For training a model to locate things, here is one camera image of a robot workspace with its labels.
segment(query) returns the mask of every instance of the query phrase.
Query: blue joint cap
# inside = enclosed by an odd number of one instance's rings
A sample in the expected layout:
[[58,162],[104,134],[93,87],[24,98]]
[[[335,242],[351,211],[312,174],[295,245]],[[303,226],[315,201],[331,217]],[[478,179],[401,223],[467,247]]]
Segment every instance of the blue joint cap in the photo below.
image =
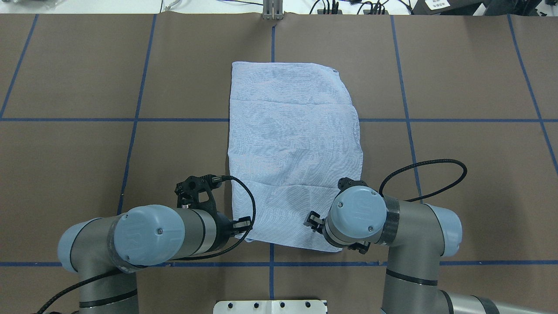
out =
[[382,229],[386,223],[386,202],[373,189],[357,185],[335,198],[329,216],[339,232],[360,241]]
[[71,248],[75,239],[78,237],[79,232],[81,232],[87,224],[97,219],[100,218],[93,218],[91,220],[78,223],[77,225],[73,225],[72,227],[69,227],[64,234],[62,234],[62,237],[60,237],[57,250],[58,259],[62,263],[62,267],[64,267],[67,271],[72,273],[78,272],[71,264]]
[[430,204],[425,205],[432,208],[442,228],[442,234],[444,235],[444,253],[442,257],[454,256],[459,251],[459,244],[461,244],[463,239],[463,227],[461,226],[459,216],[447,208]]
[[130,264],[157,265],[180,250],[185,231],[184,221],[172,208],[140,206],[118,220],[114,229],[114,248]]

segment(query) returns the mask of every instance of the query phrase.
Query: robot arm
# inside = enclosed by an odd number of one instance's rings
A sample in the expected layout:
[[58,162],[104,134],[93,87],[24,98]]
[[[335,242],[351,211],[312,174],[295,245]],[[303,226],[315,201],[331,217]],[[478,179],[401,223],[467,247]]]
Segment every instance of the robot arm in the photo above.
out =
[[[176,185],[178,208],[136,207],[119,216],[96,218],[69,228],[60,239],[62,266],[86,280],[121,273],[80,288],[80,313],[138,313],[135,272],[170,259],[222,248],[228,239],[252,228],[250,217],[229,220],[217,211],[211,190],[229,177],[189,177]],[[199,201],[206,192],[209,200]]]
[[382,301],[384,314],[549,313],[438,290],[440,258],[459,250],[463,230],[451,210],[384,196],[363,181],[339,181],[328,216],[310,212],[305,225],[339,248],[365,254],[389,246]]

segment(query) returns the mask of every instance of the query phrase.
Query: metal bracket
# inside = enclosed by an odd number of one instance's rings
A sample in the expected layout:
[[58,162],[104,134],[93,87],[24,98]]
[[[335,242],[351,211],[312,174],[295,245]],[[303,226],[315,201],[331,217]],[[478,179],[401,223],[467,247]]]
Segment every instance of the metal bracket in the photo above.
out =
[[220,301],[213,314],[327,314],[326,300]]
[[283,0],[263,0],[264,20],[283,20]]

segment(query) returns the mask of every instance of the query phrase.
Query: label sticker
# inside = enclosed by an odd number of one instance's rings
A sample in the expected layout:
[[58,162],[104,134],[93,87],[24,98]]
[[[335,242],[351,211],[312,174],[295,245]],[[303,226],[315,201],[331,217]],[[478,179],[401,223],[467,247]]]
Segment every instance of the label sticker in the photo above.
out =
[[448,0],[425,0],[425,2],[430,10],[437,10],[450,6]]

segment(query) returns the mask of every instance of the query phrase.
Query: towel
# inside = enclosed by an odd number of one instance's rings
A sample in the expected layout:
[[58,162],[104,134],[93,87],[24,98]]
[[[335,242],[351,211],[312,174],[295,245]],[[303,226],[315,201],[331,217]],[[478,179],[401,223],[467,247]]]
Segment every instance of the towel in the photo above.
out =
[[[230,174],[256,200],[248,241],[339,251],[303,225],[325,217],[340,178],[360,179],[357,111],[339,72],[312,63],[233,63]],[[251,216],[250,197],[233,182],[233,217]]]

